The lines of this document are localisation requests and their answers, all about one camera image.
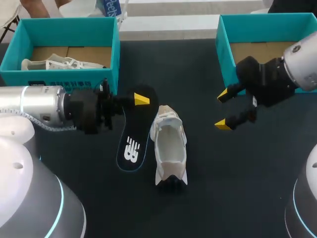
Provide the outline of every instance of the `shoe tongue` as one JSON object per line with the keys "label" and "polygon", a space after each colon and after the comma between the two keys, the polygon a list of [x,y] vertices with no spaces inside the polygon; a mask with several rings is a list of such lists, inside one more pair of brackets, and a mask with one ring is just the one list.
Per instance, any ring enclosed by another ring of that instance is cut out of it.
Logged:
{"label": "shoe tongue", "polygon": [[166,117],[163,118],[162,121],[158,123],[159,127],[162,127],[164,125],[170,125],[175,129],[178,129],[183,124],[182,120],[177,117]]}

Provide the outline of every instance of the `metal cylinder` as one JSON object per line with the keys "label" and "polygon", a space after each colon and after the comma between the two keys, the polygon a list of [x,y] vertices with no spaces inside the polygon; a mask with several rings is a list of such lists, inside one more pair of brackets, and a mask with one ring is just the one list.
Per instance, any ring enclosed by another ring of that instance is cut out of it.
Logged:
{"label": "metal cylinder", "polygon": [[63,126],[65,94],[61,86],[0,87],[0,109],[20,110],[47,126]]}
{"label": "metal cylinder", "polygon": [[288,76],[305,91],[317,88],[317,31],[284,52]]}

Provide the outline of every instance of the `glowing blue ring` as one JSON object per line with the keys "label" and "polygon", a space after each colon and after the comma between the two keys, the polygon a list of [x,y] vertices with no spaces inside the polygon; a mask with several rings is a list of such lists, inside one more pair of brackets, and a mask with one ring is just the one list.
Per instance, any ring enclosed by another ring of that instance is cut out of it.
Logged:
{"label": "glowing blue ring", "polygon": [[57,214],[57,217],[51,227],[51,229],[49,230],[49,232],[47,233],[47,235],[44,238],[49,238],[51,236],[51,234],[53,233],[54,229],[56,228],[58,221],[60,219],[61,216],[61,212],[63,210],[63,206],[64,206],[64,190],[63,190],[63,186],[61,185],[60,180],[58,179],[58,177],[56,176],[58,182],[59,182],[59,186],[60,186],[60,193],[61,193],[61,201],[60,201],[60,207],[59,207],[59,211]]}
{"label": "glowing blue ring", "polygon": [[312,233],[311,230],[308,229],[308,227],[305,225],[303,219],[301,218],[301,216],[300,216],[299,213],[298,213],[298,210],[297,210],[297,207],[296,207],[296,203],[295,203],[295,187],[296,187],[296,183],[297,183],[297,180],[296,180],[296,182],[295,182],[294,190],[293,190],[293,202],[294,202],[294,207],[295,207],[296,214],[297,214],[299,220],[301,221],[301,223],[303,224],[303,226],[305,227],[305,229],[309,232],[309,234],[311,234],[312,237],[317,238],[317,237],[314,235],[314,233]]}

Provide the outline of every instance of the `person's leg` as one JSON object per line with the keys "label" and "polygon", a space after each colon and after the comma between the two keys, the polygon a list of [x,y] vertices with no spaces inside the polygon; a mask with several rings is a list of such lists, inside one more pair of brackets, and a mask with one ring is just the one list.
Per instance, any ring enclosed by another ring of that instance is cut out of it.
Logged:
{"label": "person's leg", "polygon": [[50,17],[42,0],[20,0],[22,6],[28,11],[31,18],[47,18]]}
{"label": "person's leg", "polygon": [[57,8],[65,5],[66,3],[71,2],[72,0],[55,0]]}

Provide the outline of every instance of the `black insole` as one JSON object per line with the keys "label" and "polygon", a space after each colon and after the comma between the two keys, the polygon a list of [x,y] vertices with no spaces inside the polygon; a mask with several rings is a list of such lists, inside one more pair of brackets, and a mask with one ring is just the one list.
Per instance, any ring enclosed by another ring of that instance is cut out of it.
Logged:
{"label": "black insole", "polygon": [[124,171],[136,171],[145,159],[147,143],[152,122],[159,109],[159,101],[153,88],[139,85],[128,92],[128,97],[134,93],[150,99],[149,105],[123,106],[125,126],[120,140],[117,164]]}

